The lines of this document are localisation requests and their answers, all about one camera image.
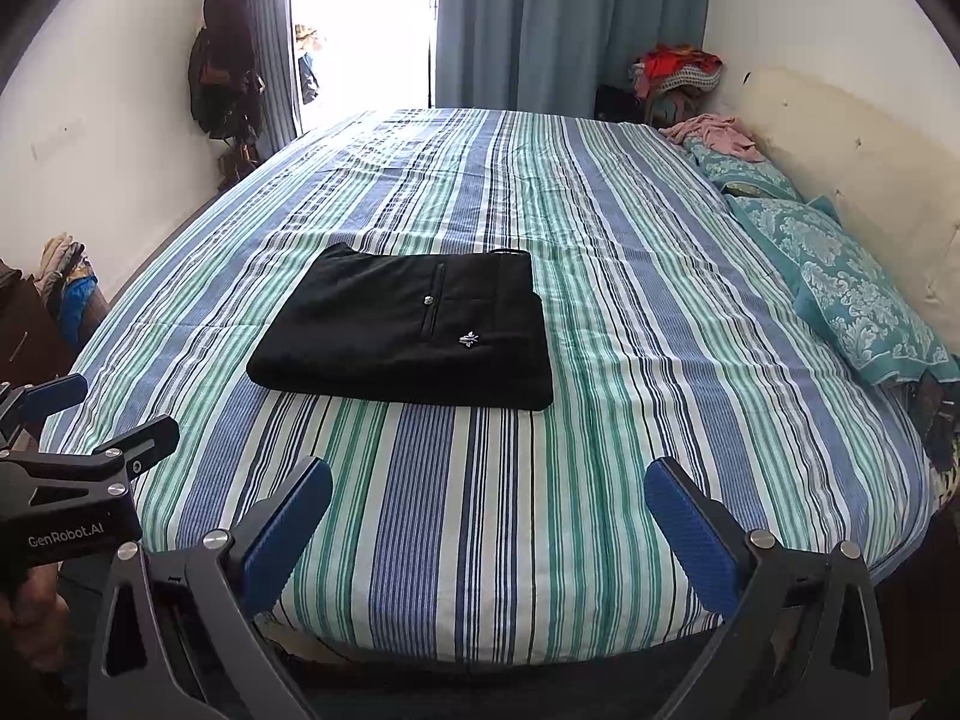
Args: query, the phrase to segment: black jacket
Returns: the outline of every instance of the black jacket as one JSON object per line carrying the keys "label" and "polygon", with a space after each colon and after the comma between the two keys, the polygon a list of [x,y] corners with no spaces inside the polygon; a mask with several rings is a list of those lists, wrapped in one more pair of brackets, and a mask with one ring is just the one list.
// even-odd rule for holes
{"label": "black jacket", "polygon": [[247,365],[270,389],[540,410],[553,401],[530,255],[325,250]]}
{"label": "black jacket", "polygon": [[190,112],[211,138],[256,141],[260,79],[248,0],[203,0],[203,21],[190,52]]}

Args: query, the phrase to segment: bed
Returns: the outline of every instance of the bed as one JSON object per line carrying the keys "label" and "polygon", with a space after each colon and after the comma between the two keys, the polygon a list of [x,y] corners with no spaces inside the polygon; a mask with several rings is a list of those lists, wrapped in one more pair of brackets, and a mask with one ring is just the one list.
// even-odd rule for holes
{"label": "bed", "polygon": [[[544,302],[542,413],[267,391],[245,364],[314,257],[523,248]],[[88,400],[44,451],[152,415],[181,425],[136,486],[144,541],[229,527],[304,455],[333,503],[272,615],[334,650],[583,661],[717,623],[645,508],[680,460],[745,528],[859,543],[875,577],[919,544],[931,475],[899,394],[863,386],[719,194],[658,133],[479,110],[368,113],[222,196],[80,356]]]}

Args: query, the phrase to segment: human hand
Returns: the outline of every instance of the human hand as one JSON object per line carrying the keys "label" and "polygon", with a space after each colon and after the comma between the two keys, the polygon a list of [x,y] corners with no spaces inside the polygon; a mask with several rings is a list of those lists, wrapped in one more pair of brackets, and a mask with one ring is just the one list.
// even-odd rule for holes
{"label": "human hand", "polygon": [[13,645],[37,671],[56,671],[64,662],[69,609],[56,594],[54,565],[30,569],[27,581],[13,598],[0,595],[0,627],[13,636]]}

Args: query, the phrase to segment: colorful clothes pile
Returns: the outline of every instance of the colorful clothes pile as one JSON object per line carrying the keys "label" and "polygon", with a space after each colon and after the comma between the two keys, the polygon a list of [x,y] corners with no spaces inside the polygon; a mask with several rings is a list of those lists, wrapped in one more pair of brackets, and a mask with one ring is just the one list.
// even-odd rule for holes
{"label": "colorful clothes pile", "polygon": [[673,127],[699,113],[700,100],[720,83],[723,62],[690,46],[658,45],[631,66],[634,95],[645,124]]}
{"label": "colorful clothes pile", "polygon": [[35,286],[64,341],[82,349],[107,314],[107,301],[83,256],[83,244],[66,233],[47,241]]}
{"label": "colorful clothes pile", "polygon": [[720,83],[723,62],[712,53],[690,46],[657,45],[632,66],[634,93],[646,100],[651,93],[665,94],[682,86],[702,93],[712,92]]}

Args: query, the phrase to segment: folded black garment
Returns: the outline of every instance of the folded black garment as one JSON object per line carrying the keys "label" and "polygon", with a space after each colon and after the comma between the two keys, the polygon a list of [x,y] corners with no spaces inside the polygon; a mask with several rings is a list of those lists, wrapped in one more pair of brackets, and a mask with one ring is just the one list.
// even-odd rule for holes
{"label": "folded black garment", "polygon": [[553,402],[530,254],[325,250],[247,363],[270,389],[540,410]]}

